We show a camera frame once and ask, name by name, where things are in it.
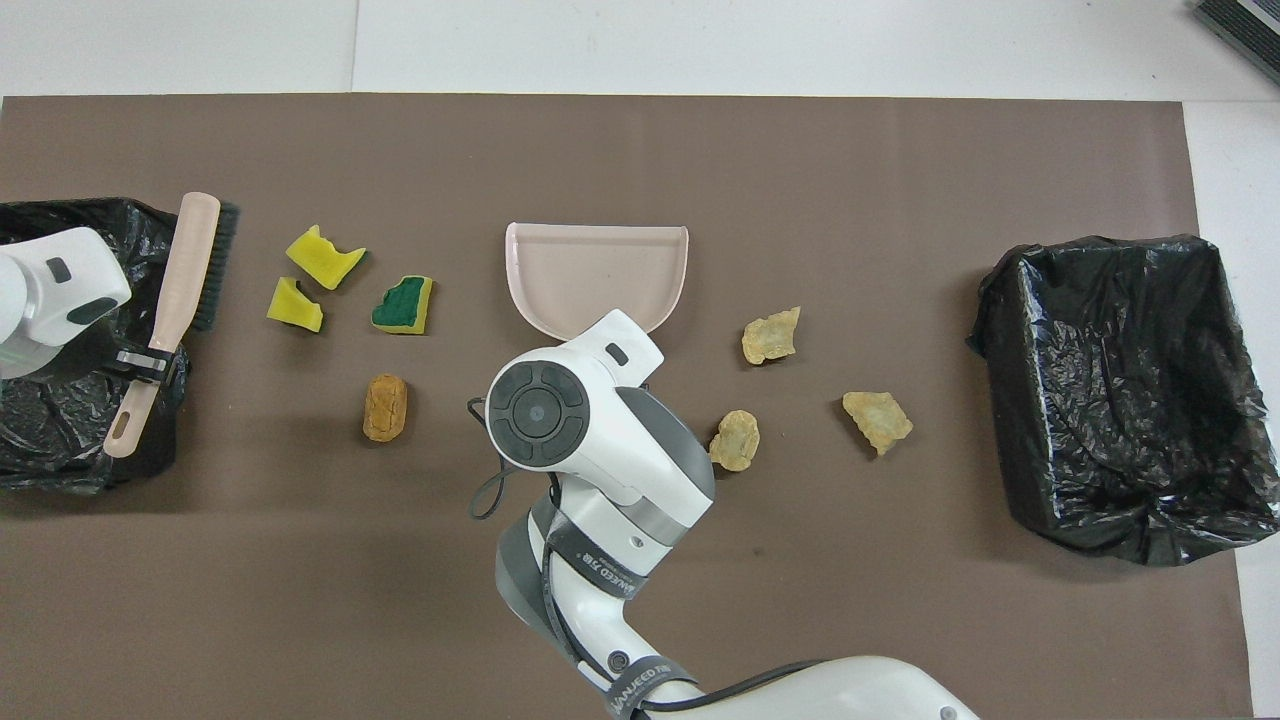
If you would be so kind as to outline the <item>pink brush with black bristles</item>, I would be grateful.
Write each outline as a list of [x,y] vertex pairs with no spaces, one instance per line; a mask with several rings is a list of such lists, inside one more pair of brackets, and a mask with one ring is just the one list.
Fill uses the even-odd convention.
[[[239,218],[238,206],[209,193],[183,196],[147,347],[173,351],[175,361],[189,331],[212,329]],[[108,456],[128,457],[136,451],[156,397],[165,387],[137,379],[129,383],[102,442]]]

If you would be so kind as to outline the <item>small yellow sponge wedge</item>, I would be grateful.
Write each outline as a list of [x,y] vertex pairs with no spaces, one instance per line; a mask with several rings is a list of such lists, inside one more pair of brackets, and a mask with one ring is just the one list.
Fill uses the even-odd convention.
[[297,278],[280,277],[276,279],[265,318],[317,334],[323,328],[324,311],[319,302],[303,293]]

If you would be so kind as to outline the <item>large notched yellow sponge piece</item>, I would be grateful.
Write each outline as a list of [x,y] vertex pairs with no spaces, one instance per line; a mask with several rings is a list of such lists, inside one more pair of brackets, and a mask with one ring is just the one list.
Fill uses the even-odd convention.
[[319,225],[311,225],[285,249],[285,256],[324,290],[334,291],[361,264],[369,250],[340,251]]

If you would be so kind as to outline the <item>orange brown sponge lump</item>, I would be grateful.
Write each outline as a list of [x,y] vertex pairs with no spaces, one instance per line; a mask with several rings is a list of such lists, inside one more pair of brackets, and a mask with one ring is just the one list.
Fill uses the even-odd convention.
[[364,436],[378,443],[397,439],[404,430],[408,402],[408,386],[402,378],[390,373],[375,375],[364,397]]

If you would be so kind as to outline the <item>green and yellow sponge piece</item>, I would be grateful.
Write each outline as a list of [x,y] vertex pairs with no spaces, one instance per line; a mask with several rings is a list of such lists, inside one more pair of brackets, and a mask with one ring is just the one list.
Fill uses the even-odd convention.
[[425,334],[433,288],[430,277],[402,275],[371,311],[371,325],[388,334]]

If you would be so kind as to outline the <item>pink plastic dustpan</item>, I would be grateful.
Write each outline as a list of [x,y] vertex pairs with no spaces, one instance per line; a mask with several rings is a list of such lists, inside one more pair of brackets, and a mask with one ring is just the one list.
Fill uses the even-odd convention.
[[506,279],[520,315],[572,340],[620,309],[653,332],[684,293],[690,233],[684,225],[573,225],[512,222]]

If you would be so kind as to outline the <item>pale beige sponge chunk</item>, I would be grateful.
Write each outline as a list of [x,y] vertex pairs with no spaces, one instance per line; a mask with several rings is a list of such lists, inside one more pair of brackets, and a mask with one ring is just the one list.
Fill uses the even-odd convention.
[[726,413],[719,420],[708,446],[708,454],[714,464],[726,471],[748,470],[760,443],[760,430],[756,418],[742,409]]
[[883,457],[914,430],[914,423],[890,392],[850,391],[841,405],[877,457]]
[[745,361],[760,366],[795,355],[795,332],[801,311],[800,306],[795,306],[749,322],[740,341]]

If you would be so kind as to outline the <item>bin lined with black bag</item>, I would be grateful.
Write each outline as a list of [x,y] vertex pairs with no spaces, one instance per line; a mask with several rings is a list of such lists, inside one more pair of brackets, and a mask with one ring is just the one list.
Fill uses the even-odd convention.
[[[0,247],[76,227],[97,232],[116,258],[132,297],[84,332],[93,350],[137,350],[148,341],[161,288],[174,213],[136,199],[0,202]],[[179,348],[175,375],[161,391],[138,448],[115,459],[101,443],[127,380],[93,370],[69,380],[0,380],[0,489],[97,495],[157,477],[177,459],[178,413],[186,401],[189,355]]]
[[1268,411],[1215,245],[1018,246],[982,281],[966,342],[1028,530],[1147,568],[1280,534]]

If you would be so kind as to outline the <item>brown table mat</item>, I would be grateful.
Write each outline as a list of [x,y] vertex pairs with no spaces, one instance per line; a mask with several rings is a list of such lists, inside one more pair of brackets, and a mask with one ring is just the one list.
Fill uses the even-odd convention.
[[[201,190],[242,209],[196,334],[168,473],[97,497],[0,495],[0,720],[603,720],[600,696],[494,587],[547,489],[497,469],[466,401],[547,342],[511,301],[511,222],[684,225],[652,391],[759,452],[627,609],[717,689],[884,655],[991,720],[1253,711],[1236,562],[1088,559],[1010,516],[986,363],[965,343],[1014,246],[1197,233],[1174,104],[778,97],[10,97],[0,200]],[[285,249],[367,249],[324,290]],[[370,314],[434,279],[426,333]],[[276,279],[315,334],[265,318]],[[760,366],[744,327],[803,309]],[[402,434],[362,433],[378,374]],[[844,411],[890,392],[883,457]]]

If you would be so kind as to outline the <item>grey ribbed device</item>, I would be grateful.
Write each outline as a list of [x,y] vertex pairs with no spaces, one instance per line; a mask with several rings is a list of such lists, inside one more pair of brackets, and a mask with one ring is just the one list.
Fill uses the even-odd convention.
[[1280,0],[1190,0],[1190,12],[1280,87]]

